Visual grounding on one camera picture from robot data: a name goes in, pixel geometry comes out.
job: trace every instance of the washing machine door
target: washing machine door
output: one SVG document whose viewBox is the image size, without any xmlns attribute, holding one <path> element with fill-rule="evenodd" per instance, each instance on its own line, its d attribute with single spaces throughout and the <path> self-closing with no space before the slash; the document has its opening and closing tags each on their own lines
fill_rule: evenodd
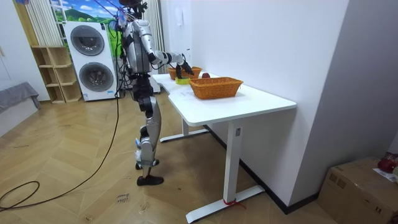
<svg viewBox="0 0 398 224">
<path fill-rule="evenodd" d="M 92 91 L 106 91 L 113 84 L 111 70 L 98 62 L 85 64 L 79 72 L 80 83 Z"/>
<path fill-rule="evenodd" d="M 70 39 L 74 48 L 83 55 L 95 56 L 104 50 L 102 35 L 91 26 L 75 27 L 70 34 Z"/>
</svg>

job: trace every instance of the table top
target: table top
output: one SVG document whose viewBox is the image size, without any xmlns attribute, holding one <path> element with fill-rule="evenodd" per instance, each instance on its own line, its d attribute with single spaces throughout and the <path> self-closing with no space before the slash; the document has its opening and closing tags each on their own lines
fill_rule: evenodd
<svg viewBox="0 0 398 224">
<path fill-rule="evenodd" d="M 153 77 L 169 93 L 170 102 L 189 126 L 201 126 L 296 107 L 293 101 L 243 84 L 235 97 L 201 100 L 193 94 L 190 85 L 176 84 L 169 74 Z"/>
</svg>

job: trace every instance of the white table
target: white table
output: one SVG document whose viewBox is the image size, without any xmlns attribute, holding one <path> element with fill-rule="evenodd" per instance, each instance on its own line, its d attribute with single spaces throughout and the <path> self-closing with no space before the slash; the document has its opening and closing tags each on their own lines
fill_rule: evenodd
<svg viewBox="0 0 398 224">
<path fill-rule="evenodd" d="M 186 138 L 207 132 L 205 129 L 188 132 L 188 125 L 201 126 L 228 121 L 223 199 L 227 203 L 234 200 L 240 202 L 263 192 L 264 189 L 257 185 L 236 193 L 243 136 L 242 120 L 249 116 L 292 109 L 296 107 L 296 103 L 246 85 L 241 85 L 235 97 L 201 100 L 195 97 L 190 85 L 175 84 L 169 74 L 153 75 L 153 77 L 169 93 L 170 102 L 182 117 L 182 134 L 164 137 L 160 141 L 165 142 L 172 139 Z M 210 74 L 210 77 L 215 78 L 217 76 Z M 226 205 L 223 199 L 189 212 L 186 216 L 188 223 L 228 207 L 229 205 Z"/>
</svg>

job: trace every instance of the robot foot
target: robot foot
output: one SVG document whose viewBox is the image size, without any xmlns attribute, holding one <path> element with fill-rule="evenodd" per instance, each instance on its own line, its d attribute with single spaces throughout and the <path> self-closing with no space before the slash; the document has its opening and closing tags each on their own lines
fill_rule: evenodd
<svg viewBox="0 0 398 224">
<path fill-rule="evenodd" d="M 152 175 L 148 175 L 146 178 L 142 176 L 138 177 L 137 185 L 138 186 L 145 186 L 145 185 L 159 185 L 163 183 L 163 177 L 154 177 Z"/>
<path fill-rule="evenodd" d="M 159 165 L 160 161 L 158 159 L 156 159 L 154 161 L 154 166 Z M 142 170 L 142 167 L 140 165 L 138 165 L 138 163 L 136 163 L 136 170 Z"/>
</svg>

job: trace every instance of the wooden shelf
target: wooden shelf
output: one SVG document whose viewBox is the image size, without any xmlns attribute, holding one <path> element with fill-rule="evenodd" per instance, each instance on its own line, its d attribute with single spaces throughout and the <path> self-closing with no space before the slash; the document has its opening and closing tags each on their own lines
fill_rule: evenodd
<svg viewBox="0 0 398 224">
<path fill-rule="evenodd" d="M 65 46 L 32 46 L 51 103 L 76 102 L 81 99 L 75 69 Z"/>
<path fill-rule="evenodd" d="M 76 82 L 75 70 L 73 67 L 56 68 L 55 73 L 57 74 L 58 80 L 61 85 L 73 85 Z"/>
<path fill-rule="evenodd" d="M 67 65 L 55 65 L 54 68 L 67 68 L 67 67 L 71 67 L 72 63 L 69 63 Z"/>
<path fill-rule="evenodd" d="M 32 52 L 39 68 L 52 68 L 50 55 L 46 48 L 32 48 Z"/>
<path fill-rule="evenodd" d="M 52 68 L 52 65 L 39 65 L 39 68 Z"/>
<path fill-rule="evenodd" d="M 59 86 L 47 87 L 47 91 L 50 95 L 50 101 L 53 104 L 64 103 L 64 97 Z"/>
<path fill-rule="evenodd" d="M 62 91 L 67 103 L 76 102 L 81 99 L 80 88 L 77 82 L 73 85 L 62 86 Z"/>
<path fill-rule="evenodd" d="M 45 87 L 55 87 L 55 86 L 60 86 L 58 83 L 49 83 Z"/>
<path fill-rule="evenodd" d="M 61 86 L 67 86 L 67 85 L 73 85 L 77 82 L 77 80 L 72 81 L 72 82 L 65 82 L 65 83 L 61 83 Z"/>
<path fill-rule="evenodd" d="M 46 87 L 59 86 L 58 79 L 55 76 L 55 72 L 54 72 L 53 68 L 41 68 L 40 67 L 39 70 L 42 75 L 44 85 Z"/>
<path fill-rule="evenodd" d="M 48 48 L 48 50 L 54 67 L 72 65 L 72 61 L 70 60 L 68 49 L 66 47 Z"/>
<path fill-rule="evenodd" d="M 57 47 L 65 47 L 65 46 L 38 46 L 38 45 L 33 45 L 30 46 L 32 48 L 57 48 Z"/>
</svg>

